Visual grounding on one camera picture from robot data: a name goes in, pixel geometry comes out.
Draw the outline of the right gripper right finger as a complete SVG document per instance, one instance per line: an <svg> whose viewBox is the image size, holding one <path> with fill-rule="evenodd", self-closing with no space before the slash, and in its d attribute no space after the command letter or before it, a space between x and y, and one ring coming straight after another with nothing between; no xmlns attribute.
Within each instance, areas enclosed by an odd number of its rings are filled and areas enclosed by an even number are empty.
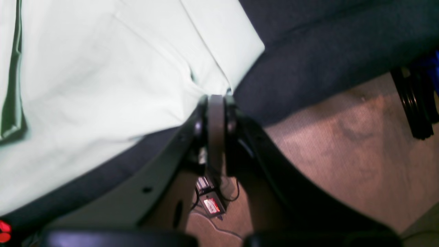
<svg viewBox="0 0 439 247"><path fill-rule="evenodd" d="M301 173L262 127L225 97L226 172L246 191L254 232L244 247L400 247L383 223Z"/></svg>

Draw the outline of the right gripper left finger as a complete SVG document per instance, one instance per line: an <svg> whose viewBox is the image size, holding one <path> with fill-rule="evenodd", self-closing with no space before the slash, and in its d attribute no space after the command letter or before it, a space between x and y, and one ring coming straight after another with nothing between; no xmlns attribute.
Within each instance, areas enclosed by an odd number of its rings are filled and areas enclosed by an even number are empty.
<svg viewBox="0 0 439 247"><path fill-rule="evenodd" d="M225 139L221 95L203 96L162 152L92 203L52 222L42 247L197 247L185 234L199 177L220 183Z"/></svg>

